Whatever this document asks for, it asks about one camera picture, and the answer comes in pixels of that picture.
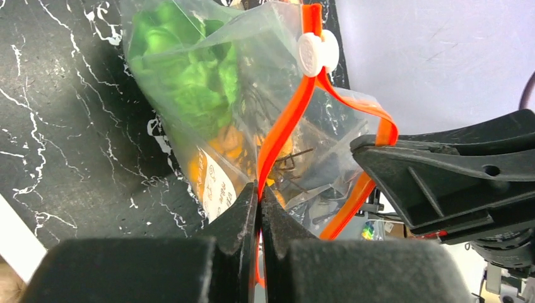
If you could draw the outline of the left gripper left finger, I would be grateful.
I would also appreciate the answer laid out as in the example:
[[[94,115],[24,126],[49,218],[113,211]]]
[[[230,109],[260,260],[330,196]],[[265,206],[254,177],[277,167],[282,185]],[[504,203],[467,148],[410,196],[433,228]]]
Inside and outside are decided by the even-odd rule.
[[[23,302],[252,302],[257,185],[186,239],[75,239],[51,249]]]

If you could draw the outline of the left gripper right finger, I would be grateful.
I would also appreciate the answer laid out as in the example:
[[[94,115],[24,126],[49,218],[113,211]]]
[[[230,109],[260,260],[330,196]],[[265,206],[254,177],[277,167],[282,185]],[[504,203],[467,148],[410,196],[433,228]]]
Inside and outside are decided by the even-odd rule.
[[[471,302],[450,254],[432,241],[322,241],[270,189],[259,204],[268,302]]]

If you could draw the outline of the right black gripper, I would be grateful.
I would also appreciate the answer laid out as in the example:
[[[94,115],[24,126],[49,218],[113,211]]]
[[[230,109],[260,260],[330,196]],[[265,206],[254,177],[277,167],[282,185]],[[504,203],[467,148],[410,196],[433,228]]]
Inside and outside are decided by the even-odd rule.
[[[514,276],[534,276],[534,113],[518,110],[472,126],[350,144],[414,235],[467,242]]]

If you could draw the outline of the orange bell pepper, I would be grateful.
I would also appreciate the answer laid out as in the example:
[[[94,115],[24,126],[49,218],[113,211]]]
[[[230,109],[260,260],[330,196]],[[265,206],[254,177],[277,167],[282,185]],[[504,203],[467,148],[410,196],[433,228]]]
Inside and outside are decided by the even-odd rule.
[[[211,222],[235,203],[248,182],[256,179],[256,152],[264,137],[254,135],[251,145],[243,131],[229,125],[207,141],[192,131],[184,132],[181,140],[185,175]]]

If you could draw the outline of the clear zip top bag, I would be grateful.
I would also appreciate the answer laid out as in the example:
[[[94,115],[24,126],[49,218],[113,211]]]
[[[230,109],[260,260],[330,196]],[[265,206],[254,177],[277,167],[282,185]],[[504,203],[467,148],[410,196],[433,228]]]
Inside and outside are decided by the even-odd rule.
[[[323,5],[121,1],[120,14],[128,69],[207,219],[255,182],[318,238],[335,239],[375,185],[350,141],[392,146],[399,131],[376,99],[334,84],[341,48]]]

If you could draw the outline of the green lettuce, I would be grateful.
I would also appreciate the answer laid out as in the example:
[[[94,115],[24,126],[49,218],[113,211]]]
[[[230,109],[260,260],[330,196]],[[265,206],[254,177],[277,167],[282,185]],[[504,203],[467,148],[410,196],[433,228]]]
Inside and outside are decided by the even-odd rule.
[[[159,1],[131,19],[127,63],[146,98],[173,134],[193,130],[211,140],[232,121],[237,50],[232,42],[202,46],[230,21],[226,9],[186,9]]]

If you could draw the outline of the brown longan bunch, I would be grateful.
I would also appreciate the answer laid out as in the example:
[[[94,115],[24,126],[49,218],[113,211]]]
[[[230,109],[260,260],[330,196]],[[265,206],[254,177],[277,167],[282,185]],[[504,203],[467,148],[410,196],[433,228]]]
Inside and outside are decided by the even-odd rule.
[[[240,109],[245,125],[249,128],[256,152],[259,152],[268,132],[278,119],[282,105],[269,92],[250,86],[245,89]],[[298,180],[308,168],[307,160],[314,154],[313,147],[306,147],[302,139],[292,134],[284,143],[266,179],[266,185],[277,193],[304,190]]]

